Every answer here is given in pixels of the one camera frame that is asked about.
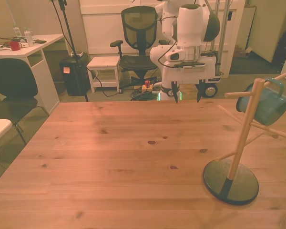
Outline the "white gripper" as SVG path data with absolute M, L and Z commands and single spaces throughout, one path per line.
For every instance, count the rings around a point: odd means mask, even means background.
M 176 104 L 180 101 L 180 85 L 179 84 L 196 84 L 198 90 L 196 100 L 200 101 L 204 92 L 205 83 L 218 83 L 221 75 L 215 74 L 215 56 L 202 56 L 199 62 L 203 65 L 193 65 L 183 68 L 167 68 L 162 69 L 162 83 L 170 83 L 173 97 Z

